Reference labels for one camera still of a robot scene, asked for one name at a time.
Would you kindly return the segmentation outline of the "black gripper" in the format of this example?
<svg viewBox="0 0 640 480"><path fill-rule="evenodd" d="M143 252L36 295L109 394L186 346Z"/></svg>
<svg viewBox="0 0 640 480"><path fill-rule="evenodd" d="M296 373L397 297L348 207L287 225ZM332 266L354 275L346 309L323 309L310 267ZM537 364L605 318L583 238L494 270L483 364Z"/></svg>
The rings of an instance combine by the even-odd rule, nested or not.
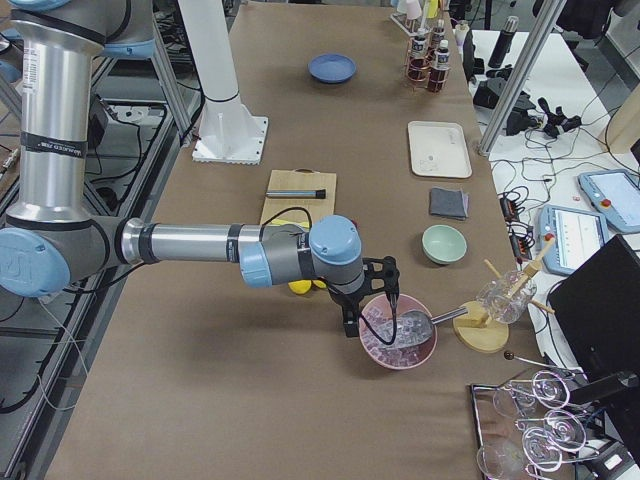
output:
<svg viewBox="0 0 640 480"><path fill-rule="evenodd" d="M363 284L351 293L345 293L335 284L327 282L327 290L331 299L341 307L342 322L347 338L358 336L358 318L360 315L360 303L370 294L370 288Z"/></svg>

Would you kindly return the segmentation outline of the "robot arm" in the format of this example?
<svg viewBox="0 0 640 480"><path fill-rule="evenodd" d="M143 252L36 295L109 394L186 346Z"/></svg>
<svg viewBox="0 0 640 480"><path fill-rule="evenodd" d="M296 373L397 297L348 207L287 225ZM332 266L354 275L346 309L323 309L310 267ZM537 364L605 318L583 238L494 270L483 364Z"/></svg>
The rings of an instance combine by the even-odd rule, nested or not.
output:
<svg viewBox="0 0 640 480"><path fill-rule="evenodd" d="M16 1L11 17L24 41L19 198L1 232L1 284L23 297L56 293L117 265L162 261L228 262L246 284L323 281L341 307L350 337L373 290L355 224L329 215L307 227L223 225L244 210L241 194L206 193L202 181L172 181L167 219L94 216L83 207L92 62L97 56L152 57L148 1Z"/></svg>

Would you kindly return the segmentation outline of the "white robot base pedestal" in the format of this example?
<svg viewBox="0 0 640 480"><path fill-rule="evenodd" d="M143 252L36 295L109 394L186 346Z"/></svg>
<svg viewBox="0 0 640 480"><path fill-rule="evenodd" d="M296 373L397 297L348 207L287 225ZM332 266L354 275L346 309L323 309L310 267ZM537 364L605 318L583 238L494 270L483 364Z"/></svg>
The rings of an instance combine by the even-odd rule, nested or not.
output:
<svg viewBox="0 0 640 480"><path fill-rule="evenodd" d="M268 119L241 100L223 4L181 1L179 8L205 98L193 159L259 164Z"/></svg>

